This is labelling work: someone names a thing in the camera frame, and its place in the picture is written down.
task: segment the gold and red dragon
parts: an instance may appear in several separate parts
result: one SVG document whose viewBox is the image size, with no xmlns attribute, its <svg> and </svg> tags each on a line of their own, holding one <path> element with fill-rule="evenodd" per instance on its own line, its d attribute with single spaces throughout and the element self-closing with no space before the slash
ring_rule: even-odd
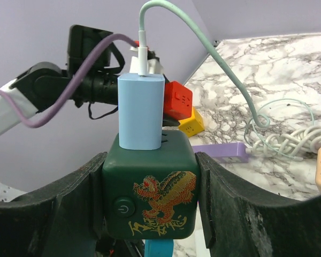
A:
<svg viewBox="0 0 321 257">
<path fill-rule="evenodd" d="M 192 191 L 196 186 L 196 176 L 190 171 L 174 171 L 162 182 L 153 176 L 146 176 L 142 184 L 134 183 L 133 191 L 151 209 L 143 210 L 144 218 L 156 219 L 158 224 L 172 221 L 175 213 L 173 207 L 192 201 Z"/>
</svg>

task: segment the green box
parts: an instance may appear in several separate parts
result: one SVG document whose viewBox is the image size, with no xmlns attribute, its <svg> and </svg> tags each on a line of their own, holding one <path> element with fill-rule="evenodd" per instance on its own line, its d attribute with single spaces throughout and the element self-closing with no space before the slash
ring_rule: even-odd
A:
<svg viewBox="0 0 321 257">
<path fill-rule="evenodd" d="M 187 136 L 163 130 L 156 150 L 114 140 L 103 165 L 105 222 L 116 239 L 183 239 L 195 227 L 200 167 Z"/>
</svg>

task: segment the marble surface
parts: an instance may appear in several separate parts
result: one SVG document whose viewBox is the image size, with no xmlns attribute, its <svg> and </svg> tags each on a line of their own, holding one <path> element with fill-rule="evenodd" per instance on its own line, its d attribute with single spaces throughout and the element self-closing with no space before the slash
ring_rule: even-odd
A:
<svg viewBox="0 0 321 257">
<path fill-rule="evenodd" d="M 217 51 L 244 83 L 257 109 L 277 99 L 305 102 L 321 125 L 321 34 L 225 40 Z M 250 112 L 245 99 L 227 75 L 208 57 L 187 82 L 193 105 L 204 119 L 206 130 L 190 138 L 192 145 L 244 142 Z M 302 105 L 283 101 L 264 112 L 271 118 L 265 135 L 282 134 L 311 125 Z M 246 164 L 224 164 L 231 172 L 275 194 L 297 200 L 317 196 L 316 155 L 302 162 L 252 157 Z M 196 229 L 202 227 L 200 217 Z M 174 256 L 196 256 L 191 236 L 175 242 Z"/>
</svg>

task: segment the blue block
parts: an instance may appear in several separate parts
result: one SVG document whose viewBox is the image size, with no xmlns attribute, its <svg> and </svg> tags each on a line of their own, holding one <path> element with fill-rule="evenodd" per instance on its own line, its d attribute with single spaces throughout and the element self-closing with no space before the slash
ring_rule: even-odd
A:
<svg viewBox="0 0 321 257">
<path fill-rule="evenodd" d="M 172 257 L 173 240 L 145 240 L 145 257 Z"/>
<path fill-rule="evenodd" d="M 118 78 L 119 144 L 128 150 L 155 150 L 162 144 L 165 79 L 161 74 Z"/>
</svg>

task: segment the red block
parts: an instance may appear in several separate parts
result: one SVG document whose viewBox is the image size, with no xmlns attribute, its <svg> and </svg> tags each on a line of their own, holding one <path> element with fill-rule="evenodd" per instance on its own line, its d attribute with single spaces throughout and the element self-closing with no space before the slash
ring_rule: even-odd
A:
<svg viewBox="0 0 321 257">
<path fill-rule="evenodd" d="M 165 84 L 164 113 L 174 119 L 187 119 L 192 116 L 193 92 L 178 83 L 172 81 Z"/>
</svg>

